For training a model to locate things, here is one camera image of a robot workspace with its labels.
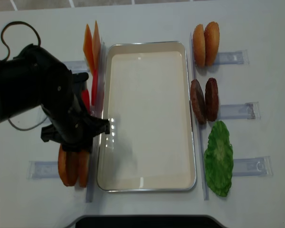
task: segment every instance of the metal tray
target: metal tray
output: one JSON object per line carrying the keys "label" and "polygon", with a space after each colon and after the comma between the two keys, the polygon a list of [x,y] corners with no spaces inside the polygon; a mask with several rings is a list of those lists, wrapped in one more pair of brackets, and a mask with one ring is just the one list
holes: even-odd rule
{"label": "metal tray", "polygon": [[196,181],[185,47],[124,44],[107,54],[97,183],[105,191],[189,190]]}

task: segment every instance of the table surface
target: table surface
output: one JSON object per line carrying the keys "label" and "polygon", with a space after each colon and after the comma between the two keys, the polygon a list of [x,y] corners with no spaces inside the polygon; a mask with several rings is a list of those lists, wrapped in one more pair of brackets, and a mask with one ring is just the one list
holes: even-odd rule
{"label": "table surface", "polygon": [[[10,21],[28,22],[39,32],[42,47],[59,60],[83,60],[85,26],[89,23],[92,27],[95,19],[107,46],[178,40],[187,52],[189,35],[197,24],[218,22],[219,51],[247,49],[250,64],[220,66],[216,73],[198,73],[197,77],[202,86],[209,76],[216,77],[223,104],[259,102],[261,120],[229,123],[230,140],[236,141],[236,148],[247,148],[235,149],[234,158],[270,155],[274,175],[233,178],[226,199],[210,191],[209,201],[204,201],[194,125],[197,182],[192,190],[113,194],[95,188],[93,202],[85,203],[86,190],[67,188],[59,179],[28,180],[29,161],[56,161],[59,145],[43,143],[41,127],[18,132],[3,122],[0,227],[66,227],[86,215],[132,214],[208,215],[226,227],[285,227],[285,2],[202,1],[1,12],[0,32]],[[12,57],[37,40],[24,26],[9,28],[5,39]],[[0,58],[5,55],[6,48],[0,41]],[[36,123],[37,112],[31,110],[14,121],[30,126]],[[247,126],[250,132],[241,132]]]}

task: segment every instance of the lettuce leaf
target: lettuce leaf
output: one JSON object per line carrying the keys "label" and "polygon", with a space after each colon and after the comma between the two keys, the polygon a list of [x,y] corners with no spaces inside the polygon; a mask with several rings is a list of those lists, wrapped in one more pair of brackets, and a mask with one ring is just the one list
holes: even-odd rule
{"label": "lettuce leaf", "polygon": [[214,123],[204,154],[206,181],[219,196],[226,197],[231,188],[233,150],[229,131],[222,121]]}

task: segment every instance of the black cable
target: black cable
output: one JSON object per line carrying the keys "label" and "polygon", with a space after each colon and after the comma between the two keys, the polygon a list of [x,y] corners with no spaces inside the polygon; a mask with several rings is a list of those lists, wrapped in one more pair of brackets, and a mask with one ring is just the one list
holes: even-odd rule
{"label": "black cable", "polygon": [[[33,26],[31,26],[30,24],[28,24],[28,23],[26,23],[26,22],[23,22],[23,21],[13,21],[13,22],[10,22],[9,24],[7,24],[7,25],[3,28],[2,32],[1,32],[1,41],[2,41],[2,43],[6,46],[6,48],[8,49],[8,55],[7,55],[7,56],[5,57],[5,59],[3,59],[2,61],[7,61],[7,60],[9,59],[9,57],[10,57],[10,48],[9,48],[9,46],[6,44],[6,42],[4,41],[3,34],[4,34],[5,30],[6,30],[8,27],[12,26],[12,25],[26,25],[26,26],[30,27],[30,28],[34,31],[34,33],[36,34],[36,36],[37,36],[37,39],[38,39],[38,46],[40,47],[40,45],[41,45],[41,38],[40,38],[39,34],[37,33],[37,31],[34,29]],[[14,127],[15,129],[17,129],[17,130],[19,130],[19,131],[29,131],[29,130],[32,130],[32,129],[38,127],[39,125],[43,124],[43,123],[46,121],[46,119],[47,119],[47,117],[46,117],[43,121],[41,121],[40,123],[38,123],[38,124],[36,124],[36,125],[34,125],[34,126],[32,126],[32,127],[29,127],[29,128],[19,128],[19,127],[17,127],[10,119],[8,119],[8,122],[10,123],[10,125],[11,125],[12,127]]]}

